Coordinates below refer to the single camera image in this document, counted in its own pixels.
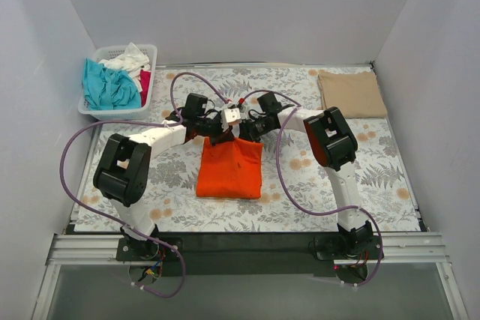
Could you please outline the orange t shirt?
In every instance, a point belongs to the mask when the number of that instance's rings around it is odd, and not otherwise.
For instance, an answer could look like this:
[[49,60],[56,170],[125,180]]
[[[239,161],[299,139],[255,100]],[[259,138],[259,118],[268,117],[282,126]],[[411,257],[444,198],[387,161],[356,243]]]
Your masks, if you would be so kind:
[[203,144],[196,195],[202,198],[259,199],[263,144],[235,138]]

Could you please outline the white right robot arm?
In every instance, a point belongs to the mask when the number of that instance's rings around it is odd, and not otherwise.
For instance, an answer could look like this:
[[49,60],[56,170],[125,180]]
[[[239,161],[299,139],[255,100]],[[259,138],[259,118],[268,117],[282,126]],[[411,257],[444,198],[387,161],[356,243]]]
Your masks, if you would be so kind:
[[366,259],[368,251],[376,246],[377,227],[372,216],[362,207],[356,181],[354,162],[358,143],[346,119],[337,107],[327,110],[306,109],[294,100],[283,105],[276,91],[267,91],[258,102],[261,112],[252,115],[246,98],[238,101],[241,114],[240,138],[259,141],[261,136],[278,130],[276,166],[280,184],[288,191],[281,174],[280,143],[285,130],[305,133],[314,158],[324,168],[330,181],[336,209],[326,212],[309,211],[291,195],[287,197],[300,211],[313,216],[337,215],[337,231],[314,238],[309,247],[319,260]]

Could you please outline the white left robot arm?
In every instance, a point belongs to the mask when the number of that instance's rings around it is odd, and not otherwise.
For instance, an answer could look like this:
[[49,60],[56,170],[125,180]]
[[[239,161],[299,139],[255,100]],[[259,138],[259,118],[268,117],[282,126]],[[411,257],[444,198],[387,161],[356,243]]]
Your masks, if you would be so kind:
[[106,142],[93,184],[116,209],[124,223],[121,233],[129,248],[141,259],[153,259],[160,249],[154,237],[158,228],[141,200],[151,159],[196,136],[230,141],[233,139],[232,126],[242,120],[241,111],[233,103],[226,103],[220,110],[208,111],[208,101],[205,96],[189,94],[185,105],[174,110],[160,127],[131,136],[115,133]]

